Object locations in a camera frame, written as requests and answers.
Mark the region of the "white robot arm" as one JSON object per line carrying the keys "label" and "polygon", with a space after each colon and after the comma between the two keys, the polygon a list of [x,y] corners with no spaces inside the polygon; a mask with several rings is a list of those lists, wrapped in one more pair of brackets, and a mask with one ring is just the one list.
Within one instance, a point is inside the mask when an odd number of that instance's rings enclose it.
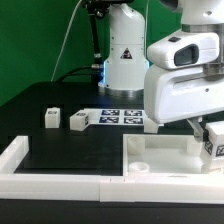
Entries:
{"label": "white robot arm", "polygon": [[204,115],[224,110],[224,0],[159,0],[180,12],[181,28],[144,46],[145,20],[126,0],[109,0],[110,54],[99,89],[144,96],[156,124],[186,119],[198,141]]}

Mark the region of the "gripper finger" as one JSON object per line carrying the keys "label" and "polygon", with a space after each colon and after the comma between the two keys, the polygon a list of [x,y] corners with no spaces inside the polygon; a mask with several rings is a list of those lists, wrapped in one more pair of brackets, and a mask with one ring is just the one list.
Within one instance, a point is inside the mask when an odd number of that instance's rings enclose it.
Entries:
{"label": "gripper finger", "polygon": [[203,141],[203,135],[204,135],[204,129],[200,125],[200,122],[202,121],[201,117],[193,117],[187,119],[189,125],[194,130],[194,138],[197,142]]}

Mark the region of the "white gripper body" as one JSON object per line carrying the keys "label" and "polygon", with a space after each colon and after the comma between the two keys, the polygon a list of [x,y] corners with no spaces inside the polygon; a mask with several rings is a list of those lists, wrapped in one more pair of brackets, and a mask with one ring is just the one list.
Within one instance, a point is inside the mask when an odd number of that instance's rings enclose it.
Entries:
{"label": "white gripper body", "polygon": [[218,58],[219,36],[178,30],[150,45],[144,110],[158,124],[224,110],[224,75],[203,66]]}

